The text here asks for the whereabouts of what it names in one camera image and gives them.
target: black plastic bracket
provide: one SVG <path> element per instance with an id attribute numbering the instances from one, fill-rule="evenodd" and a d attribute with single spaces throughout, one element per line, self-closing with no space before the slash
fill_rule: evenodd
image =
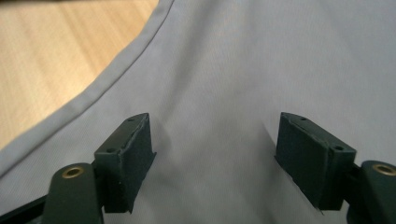
<path id="1" fill-rule="evenodd" d="M 126 119 L 96 150 L 92 164 L 62 168 L 52 177 L 47 196 L 1 216 L 0 223 L 34 219 L 44 224 L 98 224 L 103 223 L 102 207 L 107 213 L 132 212 L 155 155 L 149 114 Z"/>
<path id="2" fill-rule="evenodd" d="M 281 113 L 276 160 L 320 210 L 349 203 L 349 224 L 396 223 L 396 167 L 354 164 L 356 150 L 311 120 Z"/>

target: screw hole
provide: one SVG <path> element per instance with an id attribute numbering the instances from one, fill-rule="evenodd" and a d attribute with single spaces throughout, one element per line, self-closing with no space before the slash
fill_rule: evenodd
<path id="1" fill-rule="evenodd" d="M 108 148 L 108 149 L 106 150 L 107 153 L 113 153 L 113 152 L 115 152 L 115 151 L 116 151 L 115 148 Z"/>
<path id="2" fill-rule="evenodd" d="M 373 168 L 383 175 L 396 175 L 396 170 L 387 165 L 376 164 Z"/>
<path id="3" fill-rule="evenodd" d="M 340 146 L 336 146 L 336 147 L 334 147 L 334 148 L 337 149 L 337 150 L 340 150 L 340 151 L 344 150 L 344 148 L 343 148 L 343 147 L 340 147 Z"/>
<path id="4" fill-rule="evenodd" d="M 64 173 L 62 174 L 62 177 L 65 179 L 69 179 L 69 178 L 79 176 L 83 172 L 84 172 L 84 169 L 82 169 L 82 167 L 80 167 L 80 166 L 71 167 L 64 171 Z"/>

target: white cloth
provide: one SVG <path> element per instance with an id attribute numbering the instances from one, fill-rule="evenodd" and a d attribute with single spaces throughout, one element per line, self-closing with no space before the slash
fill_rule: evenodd
<path id="1" fill-rule="evenodd" d="M 314 209 L 274 160 L 281 111 L 366 160 L 396 163 L 392 0 L 162 0 L 91 86 L 0 151 L 0 213 L 120 123 L 150 113 L 158 155 L 129 214 L 106 223 L 346 223 Z"/>

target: wooden table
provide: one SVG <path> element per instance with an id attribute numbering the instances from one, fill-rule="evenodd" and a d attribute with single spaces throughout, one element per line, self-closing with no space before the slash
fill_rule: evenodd
<path id="1" fill-rule="evenodd" d="M 90 85 L 157 3 L 0 2 L 0 149 Z"/>

